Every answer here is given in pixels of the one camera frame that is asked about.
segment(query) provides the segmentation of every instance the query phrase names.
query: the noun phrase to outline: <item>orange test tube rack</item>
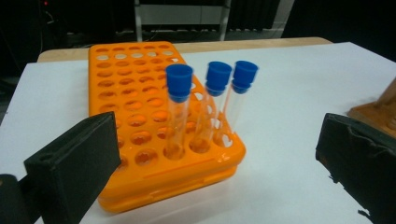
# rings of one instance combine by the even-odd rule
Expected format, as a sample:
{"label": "orange test tube rack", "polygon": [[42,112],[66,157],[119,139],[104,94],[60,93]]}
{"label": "orange test tube rack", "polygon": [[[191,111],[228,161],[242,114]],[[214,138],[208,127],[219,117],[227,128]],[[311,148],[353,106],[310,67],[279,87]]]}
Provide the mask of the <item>orange test tube rack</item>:
{"label": "orange test tube rack", "polygon": [[232,176],[246,150],[233,134],[230,147],[211,143],[205,153],[190,149],[204,87],[193,77],[185,153],[163,155],[167,130],[165,67],[185,63],[168,42],[95,45],[89,53],[90,116],[114,111],[121,165],[98,198],[113,213],[202,188]]}

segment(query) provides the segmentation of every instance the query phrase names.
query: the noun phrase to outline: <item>blue test tube cap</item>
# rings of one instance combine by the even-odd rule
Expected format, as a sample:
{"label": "blue test tube cap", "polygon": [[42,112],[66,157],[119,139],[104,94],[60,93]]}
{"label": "blue test tube cap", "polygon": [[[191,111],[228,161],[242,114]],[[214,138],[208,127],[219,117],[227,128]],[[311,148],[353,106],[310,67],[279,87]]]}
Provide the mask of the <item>blue test tube cap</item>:
{"label": "blue test tube cap", "polygon": [[165,68],[169,97],[176,103],[185,102],[190,95],[192,68],[186,64],[174,63]]}
{"label": "blue test tube cap", "polygon": [[227,63],[211,62],[206,74],[206,90],[211,96],[220,96],[230,80],[233,69]]}
{"label": "blue test tube cap", "polygon": [[257,70],[259,70],[259,67],[254,63],[246,61],[236,62],[233,72],[233,90],[239,94],[247,92],[254,81]]}

